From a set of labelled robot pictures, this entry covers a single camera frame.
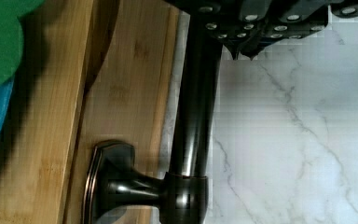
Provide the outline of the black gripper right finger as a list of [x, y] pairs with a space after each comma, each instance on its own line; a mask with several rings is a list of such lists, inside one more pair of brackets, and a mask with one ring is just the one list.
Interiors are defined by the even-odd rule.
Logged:
[[358, 17], [358, 0], [241, 0], [239, 19], [252, 24], [239, 53], [253, 58], [284, 38], [304, 38], [322, 31], [328, 12], [341, 19]]

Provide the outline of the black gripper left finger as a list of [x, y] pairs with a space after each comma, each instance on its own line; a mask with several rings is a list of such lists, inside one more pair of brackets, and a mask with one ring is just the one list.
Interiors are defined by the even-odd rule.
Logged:
[[234, 60], [254, 58], [269, 43], [263, 33], [270, 0], [164, 0], [199, 19], [210, 37], [222, 43]]

